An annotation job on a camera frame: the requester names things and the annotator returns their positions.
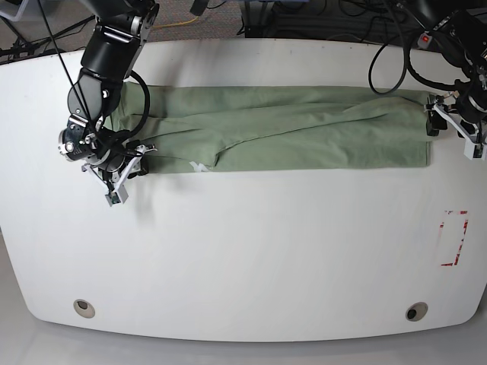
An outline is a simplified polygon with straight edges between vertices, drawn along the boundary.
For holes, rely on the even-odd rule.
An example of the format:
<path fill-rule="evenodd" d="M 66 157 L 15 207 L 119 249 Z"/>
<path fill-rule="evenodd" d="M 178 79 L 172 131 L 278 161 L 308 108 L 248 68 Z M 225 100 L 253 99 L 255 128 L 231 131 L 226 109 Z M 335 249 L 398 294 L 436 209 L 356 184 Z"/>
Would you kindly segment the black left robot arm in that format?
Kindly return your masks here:
<path fill-rule="evenodd" d="M 453 105 L 441 98 L 427 111 L 453 125 L 457 134 L 473 143 L 473 156 L 486 149 L 486 23 L 468 12 L 468 1 L 393 1 L 415 19 L 420 28 L 403 43 L 405 66 L 420 84 L 456 94 Z M 423 36 L 431 37 L 444 59 L 461 69 L 466 81 L 443 84 L 422 77 L 412 66 L 411 48 Z"/>

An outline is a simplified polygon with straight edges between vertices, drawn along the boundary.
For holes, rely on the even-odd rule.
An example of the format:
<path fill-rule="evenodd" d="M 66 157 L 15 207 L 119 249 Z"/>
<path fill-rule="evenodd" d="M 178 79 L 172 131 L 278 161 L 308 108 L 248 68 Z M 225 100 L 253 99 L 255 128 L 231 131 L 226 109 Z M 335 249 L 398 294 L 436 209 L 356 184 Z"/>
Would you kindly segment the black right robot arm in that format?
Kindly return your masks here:
<path fill-rule="evenodd" d="M 128 198 L 127 179 L 148 172 L 144 156 L 153 145 L 135 136 L 148 120 L 150 93 L 133 70 L 159 11 L 155 1 L 85 1 L 96 26 L 81 58 L 78 80 L 68 93 L 70 116 L 59 135 L 59 153 L 68 161 L 84 161 L 89 173 L 103 187 L 110 205 Z M 105 125 L 121 101 L 127 78 L 142 87 L 142 117 L 133 129 L 114 131 Z"/>

